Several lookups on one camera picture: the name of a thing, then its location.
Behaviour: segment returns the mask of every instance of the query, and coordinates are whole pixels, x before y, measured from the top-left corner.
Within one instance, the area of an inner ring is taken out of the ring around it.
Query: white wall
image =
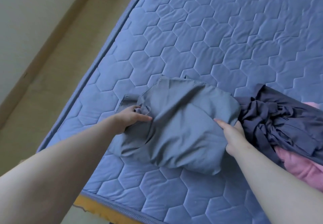
[[[0,104],[75,0],[0,0]]]

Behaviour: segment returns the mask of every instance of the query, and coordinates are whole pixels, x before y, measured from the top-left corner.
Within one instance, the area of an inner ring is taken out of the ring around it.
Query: dark purple cloth
[[[235,97],[247,140],[283,166],[273,147],[298,153],[323,165],[323,111],[303,104],[264,84],[254,97]]]

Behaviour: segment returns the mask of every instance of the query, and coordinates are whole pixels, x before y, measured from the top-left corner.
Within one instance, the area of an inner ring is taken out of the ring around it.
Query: pink cloth
[[[312,107],[319,108],[316,103],[305,103]],[[284,162],[286,170],[298,179],[306,182],[311,187],[323,192],[323,166],[319,165],[296,153],[286,151],[276,146],[275,151],[278,157]]]

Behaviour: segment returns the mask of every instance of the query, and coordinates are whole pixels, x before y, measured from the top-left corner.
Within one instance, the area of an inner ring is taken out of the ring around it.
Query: hand
[[[124,132],[126,127],[136,123],[137,121],[148,122],[152,120],[152,117],[139,114],[134,112],[134,109],[140,108],[140,106],[130,106],[122,110],[121,112],[115,114],[116,119],[116,134],[121,134]]]
[[[235,157],[242,149],[252,147],[245,138],[244,131],[239,120],[234,126],[231,126],[220,119],[214,119],[214,121],[223,129],[224,136],[228,141],[228,145],[225,148],[228,154]]]

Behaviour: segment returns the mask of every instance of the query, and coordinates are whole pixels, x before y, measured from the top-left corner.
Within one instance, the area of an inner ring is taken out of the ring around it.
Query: floor
[[[130,0],[88,0],[0,130],[0,175],[36,152]],[[68,223],[108,223],[72,207]]]

